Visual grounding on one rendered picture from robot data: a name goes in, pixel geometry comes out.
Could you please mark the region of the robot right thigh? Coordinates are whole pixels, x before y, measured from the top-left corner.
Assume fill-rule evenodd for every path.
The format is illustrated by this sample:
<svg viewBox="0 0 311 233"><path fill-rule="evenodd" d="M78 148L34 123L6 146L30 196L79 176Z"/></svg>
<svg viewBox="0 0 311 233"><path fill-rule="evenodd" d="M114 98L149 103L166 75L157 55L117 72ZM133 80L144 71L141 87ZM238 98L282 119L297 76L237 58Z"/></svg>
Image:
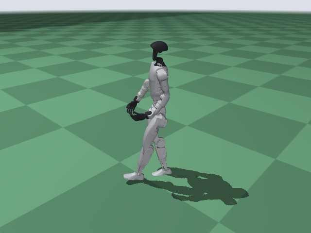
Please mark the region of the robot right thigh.
<svg viewBox="0 0 311 233"><path fill-rule="evenodd" d="M148 111L150 111L150 110L151 110L151 108L148 109ZM151 120L152 120L152 119L147 119L147 125L150 123ZM157 131L157 132L158 132L158 131ZM156 136L156 138L154 139L153 142L154 142L159 148L164 147L165 144L166 144L165 139L164 139L163 137L158 137L158 134L157 134L157 136Z"/></svg>

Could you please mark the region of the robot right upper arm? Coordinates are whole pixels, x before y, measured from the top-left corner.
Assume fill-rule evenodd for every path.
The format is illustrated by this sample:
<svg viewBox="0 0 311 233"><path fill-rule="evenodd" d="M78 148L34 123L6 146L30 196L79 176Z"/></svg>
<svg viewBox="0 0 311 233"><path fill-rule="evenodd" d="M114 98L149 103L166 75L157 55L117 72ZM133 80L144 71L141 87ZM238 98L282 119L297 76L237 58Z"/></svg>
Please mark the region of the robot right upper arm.
<svg viewBox="0 0 311 233"><path fill-rule="evenodd" d="M154 62L152 62L152 63L154 63ZM152 65L152 63L151 63L151 65ZM143 85L144 85L144 87L146 87L146 88L150 87L149 79L146 79L146 80L144 81Z"/></svg>

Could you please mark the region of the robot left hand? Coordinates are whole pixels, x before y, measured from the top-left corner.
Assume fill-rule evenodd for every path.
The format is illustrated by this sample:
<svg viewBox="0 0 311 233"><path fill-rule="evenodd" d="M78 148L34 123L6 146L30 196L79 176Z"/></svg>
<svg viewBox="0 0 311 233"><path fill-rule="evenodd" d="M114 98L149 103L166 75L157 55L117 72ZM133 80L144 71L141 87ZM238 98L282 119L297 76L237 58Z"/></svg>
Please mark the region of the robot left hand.
<svg viewBox="0 0 311 233"><path fill-rule="evenodd" d="M146 119L149 119L147 116L152 114L151 111L145 112L144 114L143 114L143 113L139 114L139 113L137 113L137 112L135 112L135 111L133 111L133 113L134 113L134 114L137 114L137 115L133 115L133 114L131 114L131 112L130 112L130 117L131 117L132 119L134 119L135 121L144 120L145 118L146 118Z"/></svg>

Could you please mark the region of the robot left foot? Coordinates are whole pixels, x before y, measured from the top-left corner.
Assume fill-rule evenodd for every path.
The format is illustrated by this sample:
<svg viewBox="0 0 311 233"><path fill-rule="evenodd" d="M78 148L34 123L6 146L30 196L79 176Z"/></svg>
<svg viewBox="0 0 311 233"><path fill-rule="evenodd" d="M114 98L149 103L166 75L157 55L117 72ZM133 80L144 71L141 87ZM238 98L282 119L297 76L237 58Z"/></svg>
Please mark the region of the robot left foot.
<svg viewBox="0 0 311 233"><path fill-rule="evenodd" d="M135 172L127 173L127 174L124 174L123 177L127 180L144 180L144 174L143 173L141 173L140 176L137 176Z"/></svg>

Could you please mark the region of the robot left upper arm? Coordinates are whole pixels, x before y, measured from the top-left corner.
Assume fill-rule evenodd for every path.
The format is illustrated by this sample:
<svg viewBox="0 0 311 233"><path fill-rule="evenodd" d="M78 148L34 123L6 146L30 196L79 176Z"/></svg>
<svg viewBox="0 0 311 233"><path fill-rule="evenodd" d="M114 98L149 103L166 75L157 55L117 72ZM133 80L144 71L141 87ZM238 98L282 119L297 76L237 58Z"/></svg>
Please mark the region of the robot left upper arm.
<svg viewBox="0 0 311 233"><path fill-rule="evenodd" d="M162 100L165 95L170 96L169 85L168 85L168 74L164 69L159 69L156 72L157 72L156 76L159 81L160 88L163 91L159 96L160 99Z"/></svg>

